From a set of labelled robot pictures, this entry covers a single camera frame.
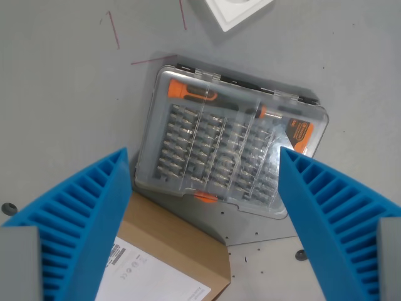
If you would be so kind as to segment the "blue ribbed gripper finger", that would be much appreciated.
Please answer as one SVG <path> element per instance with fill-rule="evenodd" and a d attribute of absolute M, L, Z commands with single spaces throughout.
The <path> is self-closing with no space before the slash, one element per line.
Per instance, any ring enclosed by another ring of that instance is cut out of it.
<path fill-rule="evenodd" d="M 95 300 L 130 196 L 128 154 L 121 148 L 3 224 L 38 231 L 42 300 Z"/>
<path fill-rule="evenodd" d="M 279 195 L 327 300 L 379 300 L 377 228 L 400 206 L 286 147 Z"/>

